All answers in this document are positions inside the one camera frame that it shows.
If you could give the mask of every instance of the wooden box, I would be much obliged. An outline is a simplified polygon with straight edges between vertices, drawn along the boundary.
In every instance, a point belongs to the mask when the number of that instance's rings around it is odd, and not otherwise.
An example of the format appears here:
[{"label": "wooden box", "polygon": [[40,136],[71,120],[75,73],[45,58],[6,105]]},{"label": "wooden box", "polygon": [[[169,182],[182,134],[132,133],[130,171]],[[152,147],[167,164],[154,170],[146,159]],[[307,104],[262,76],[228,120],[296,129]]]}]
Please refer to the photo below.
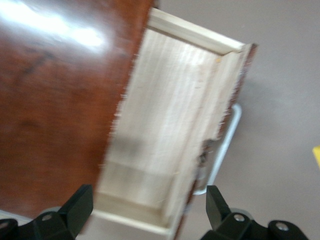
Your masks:
[{"label": "wooden box", "polygon": [[117,229],[112,239],[173,238],[252,47],[151,11],[95,195],[93,215]]}]

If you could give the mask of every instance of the black clamp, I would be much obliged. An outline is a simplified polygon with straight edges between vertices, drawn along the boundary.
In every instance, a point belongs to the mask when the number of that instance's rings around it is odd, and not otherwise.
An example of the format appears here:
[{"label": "black clamp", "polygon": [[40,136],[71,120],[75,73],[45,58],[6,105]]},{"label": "black clamp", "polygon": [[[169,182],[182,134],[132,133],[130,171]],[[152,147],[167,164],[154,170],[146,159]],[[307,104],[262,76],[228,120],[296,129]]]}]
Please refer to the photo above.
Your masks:
[{"label": "black clamp", "polygon": [[0,220],[0,240],[74,240],[93,210],[93,188],[82,185],[57,211],[40,214],[18,226],[15,219]]},{"label": "black clamp", "polygon": [[243,213],[231,212],[216,186],[207,187],[206,213],[212,230],[201,240],[308,240],[288,221],[274,220],[263,227]]}]

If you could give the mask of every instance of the glossy wood panel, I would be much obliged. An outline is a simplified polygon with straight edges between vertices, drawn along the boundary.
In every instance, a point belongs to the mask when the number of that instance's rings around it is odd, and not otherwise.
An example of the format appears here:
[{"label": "glossy wood panel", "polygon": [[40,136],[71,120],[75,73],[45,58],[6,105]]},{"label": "glossy wood panel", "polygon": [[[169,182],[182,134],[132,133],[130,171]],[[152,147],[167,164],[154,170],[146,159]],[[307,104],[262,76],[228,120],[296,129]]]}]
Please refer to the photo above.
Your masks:
[{"label": "glossy wood panel", "polygon": [[95,184],[151,0],[0,2],[0,209]]}]

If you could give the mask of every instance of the rough wood edge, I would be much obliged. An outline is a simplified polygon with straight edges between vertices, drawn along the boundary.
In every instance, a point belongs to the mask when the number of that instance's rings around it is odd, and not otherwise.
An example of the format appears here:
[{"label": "rough wood edge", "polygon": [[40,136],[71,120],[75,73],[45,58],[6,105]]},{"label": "rough wood edge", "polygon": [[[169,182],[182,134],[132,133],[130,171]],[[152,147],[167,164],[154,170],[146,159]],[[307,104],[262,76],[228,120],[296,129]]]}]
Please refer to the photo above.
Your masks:
[{"label": "rough wood edge", "polygon": [[258,49],[258,45],[253,43],[253,44],[247,44],[245,45],[243,48],[249,48],[248,50],[248,54],[246,56],[246,60],[244,62],[244,65],[242,67],[242,70],[239,72],[238,75],[238,81],[236,82],[236,87],[234,89],[234,92],[230,98],[230,102],[229,102],[229,106],[226,110],[224,119],[222,120],[222,122],[220,123],[220,129],[219,129],[219,133],[218,133],[218,138],[220,139],[222,137],[222,135],[224,134],[224,132],[226,131],[226,127],[227,127],[227,123],[230,120],[231,117],[231,108],[232,106],[237,102],[238,97],[239,97],[239,93],[240,90],[245,82],[245,78],[246,75],[250,69],[250,66],[252,64],[252,61],[255,57],[255,54],[257,52]]}]

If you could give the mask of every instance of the metal handle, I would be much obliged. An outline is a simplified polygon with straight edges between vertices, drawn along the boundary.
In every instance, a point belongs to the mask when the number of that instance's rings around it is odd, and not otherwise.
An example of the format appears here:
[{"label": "metal handle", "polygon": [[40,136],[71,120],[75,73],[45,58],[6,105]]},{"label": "metal handle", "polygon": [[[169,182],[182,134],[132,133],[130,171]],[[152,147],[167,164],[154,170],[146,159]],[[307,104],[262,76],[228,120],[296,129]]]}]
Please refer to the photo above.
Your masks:
[{"label": "metal handle", "polygon": [[229,148],[230,142],[234,136],[234,133],[236,131],[236,128],[238,126],[241,114],[242,114],[242,109],[241,106],[236,103],[232,106],[232,112],[231,112],[231,118],[230,121],[226,127],[226,131],[222,138],[214,143],[215,145],[215,153],[214,153],[214,158],[212,162],[212,168],[211,171],[207,173],[207,178],[206,184],[203,184],[199,186],[199,189],[196,189],[194,191],[194,195],[201,195],[205,194],[207,192],[207,185],[213,185],[215,178],[218,174],[218,171],[220,169],[220,166],[225,158],[225,155],[227,153],[227,150]]}]

